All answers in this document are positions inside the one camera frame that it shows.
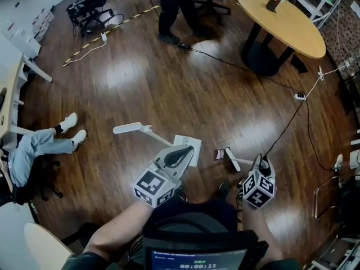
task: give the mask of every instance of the sock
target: sock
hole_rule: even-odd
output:
[[[61,133],[62,131],[64,131],[64,130],[61,129],[60,124],[59,124],[58,126],[54,127],[54,129],[55,129],[55,131],[56,131],[56,134],[59,134],[59,133]]]

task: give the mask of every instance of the black table base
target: black table base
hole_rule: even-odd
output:
[[[260,76],[273,76],[284,62],[291,56],[294,50],[290,47],[279,58],[268,47],[273,36],[267,34],[263,42],[255,41],[261,27],[255,23],[247,41],[240,46],[240,55],[245,65],[255,74]]]

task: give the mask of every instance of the shirt sleeve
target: shirt sleeve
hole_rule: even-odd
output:
[[[299,263],[295,259],[285,259],[270,262],[261,267],[260,270],[301,270]]]
[[[79,256],[69,257],[61,270],[105,270],[107,266],[109,262],[103,257],[85,252]]]

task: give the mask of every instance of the person lying on floor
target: person lying on floor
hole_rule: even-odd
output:
[[[59,133],[66,133],[78,121],[76,113],[66,117],[58,126],[50,129],[43,129],[34,132],[32,135],[25,135],[19,145],[9,152],[6,158],[0,150],[0,170],[5,176],[10,191],[13,185],[24,187],[28,182],[34,159],[45,154],[71,154],[79,144],[86,138],[87,132],[80,130],[71,139],[54,139]]]

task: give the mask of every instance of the yellow-black caution tape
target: yellow-black caution tape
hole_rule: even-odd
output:
[[[115,26],[112,27],[110,30],[106,31],[105,34],[108,35],[111,31],[113,31],[113,30],[115,30],[116,28],[120,27],[121,24],[127,23],[127,22],[129,22],[129,21],[131,21],[131,20],[139,17],[140,15],[142,15],[142,14],[144,14],[144,13],[147,13],[147,12],[153,10],[153,9],[158,8],[158,7],[160,7],[160,6],[159,6],[159,5],[156,5],[156,6],[154,6],[154,7],[151,7],[151,8],[148,9],[148,10],[142,11],[142,12],[140,12],[139,14],[136,14],[136,15],[130,17],[129,19],[124,20],[122,23],[120,23],[120,24],[118,24],[118,25],[115,25]],[[70,64],[71,60],[72,60],[76,55],[78,55],[78,54],[81,52],[81,50],[89,47],[90,44],[98,41],[99,39],[101,39],[101,36],[99,36],[99,37],[91,40],[88,44],[84,45],[79,51],[75,52],[69,59],[67,59],[67,60],[65,61],[65,63],[62,65],[62,67],[68,66],[68,64]]]

